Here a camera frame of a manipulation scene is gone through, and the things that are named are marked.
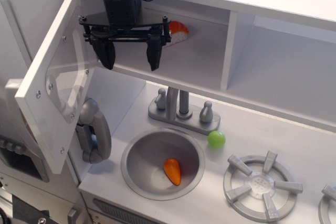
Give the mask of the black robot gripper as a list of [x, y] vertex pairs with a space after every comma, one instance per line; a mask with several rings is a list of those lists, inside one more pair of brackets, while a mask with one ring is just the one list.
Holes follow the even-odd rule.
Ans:
[[145, 13], [142, 3], [151, 1], [103, 0], [103, 13], [80, 19], [86, 41], [93, 46], [105, 68], [113, 69], [116, 58], [114, 42], [145, 42], [151, 71], [159, 68], [162, 46], [171, 42], [170, 20], [166, 16]]

